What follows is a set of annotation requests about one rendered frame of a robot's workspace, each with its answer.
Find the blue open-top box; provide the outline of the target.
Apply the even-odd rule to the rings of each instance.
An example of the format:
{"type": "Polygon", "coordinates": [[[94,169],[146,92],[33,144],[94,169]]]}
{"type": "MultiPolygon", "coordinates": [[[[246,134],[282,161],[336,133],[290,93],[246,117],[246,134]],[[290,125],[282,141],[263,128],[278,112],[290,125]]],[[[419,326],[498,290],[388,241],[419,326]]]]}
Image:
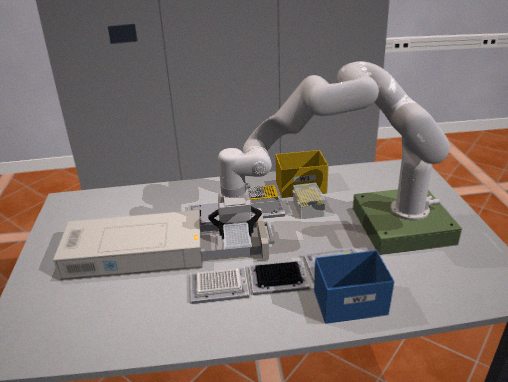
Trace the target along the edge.
{"type": "Polygon", "coordinates": [[[314,292],[325,324],[389,315],[393,287],[377,250],[315,258],[314,292]]]}

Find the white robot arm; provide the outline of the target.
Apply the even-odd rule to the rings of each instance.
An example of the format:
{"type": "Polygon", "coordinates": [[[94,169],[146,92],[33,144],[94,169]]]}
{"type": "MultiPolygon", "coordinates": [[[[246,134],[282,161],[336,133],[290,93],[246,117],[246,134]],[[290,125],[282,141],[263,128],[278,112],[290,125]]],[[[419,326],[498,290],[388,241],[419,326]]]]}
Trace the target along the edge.
{"type": "Polygon", "coordinates": [[[336,80],[337,83],[329,84],[320,76],[308,76],[278,112],[255,129],[242,151],[227,148],[219,153],[220,186],[224,195],[224,203],[219,203],[220,215],[251,212],[250,200],[244,198],[250,188],[245,176],[261,177],[270,172],[268,150],[278,138],[299,133],[314,114],[340,114],[373,103],[402,135],[399,185],[397,200],[391,204],[392,212],[403,219],[420,220],[428,216],[428,206],[439,204],[438,198],[427,196],[431,164],[446,159],[450,144],[432,116],[375,64],[349,63],[338,71],[336,80]]]}

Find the black well plate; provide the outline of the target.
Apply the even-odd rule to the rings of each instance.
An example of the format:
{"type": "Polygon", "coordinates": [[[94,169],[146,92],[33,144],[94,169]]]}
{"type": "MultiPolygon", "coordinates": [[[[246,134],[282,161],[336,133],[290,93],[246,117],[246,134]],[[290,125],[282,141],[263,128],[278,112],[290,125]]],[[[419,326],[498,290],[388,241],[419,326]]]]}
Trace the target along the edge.
{"type": "Polygon", "coordinates": [[[256,265],[258,288],[303,283],[298,262],[256,265]]]}

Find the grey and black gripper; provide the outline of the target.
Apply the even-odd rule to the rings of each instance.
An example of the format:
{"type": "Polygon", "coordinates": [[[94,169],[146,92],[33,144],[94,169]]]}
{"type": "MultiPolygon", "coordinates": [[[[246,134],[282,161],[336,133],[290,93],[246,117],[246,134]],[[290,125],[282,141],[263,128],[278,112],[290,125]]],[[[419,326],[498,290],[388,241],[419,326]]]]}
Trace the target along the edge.
{"type": "MultiPolygon", "coordinates": [[[[250,200],[248,189],[244,193],[244,198],[245,198],[245,200],[250,200]]],[[[219,203],[224,203],[224,195],[222,195],[221,190],[219,191],[219,194],[218,194],[218,209],[216,211],[214,211],[213,213],[211,213],[208,216],[208,219],[215,226],[218,227],[219,233],[220,233],[220,236],[222,236],[222,239],[224,239],[223,226],[225,223],[242,222],[242,221],[248,222],[249,236],[252,237],[253,226],[258,221],[260,216],[262,215],[262,211],[251,206],[251,212],[256,214],[253,218],[252,218],[251,212],[220,215],[219,203]],[[218,215],[219,215],[219,221],[215,219],[215,217],[218,215]]]]}

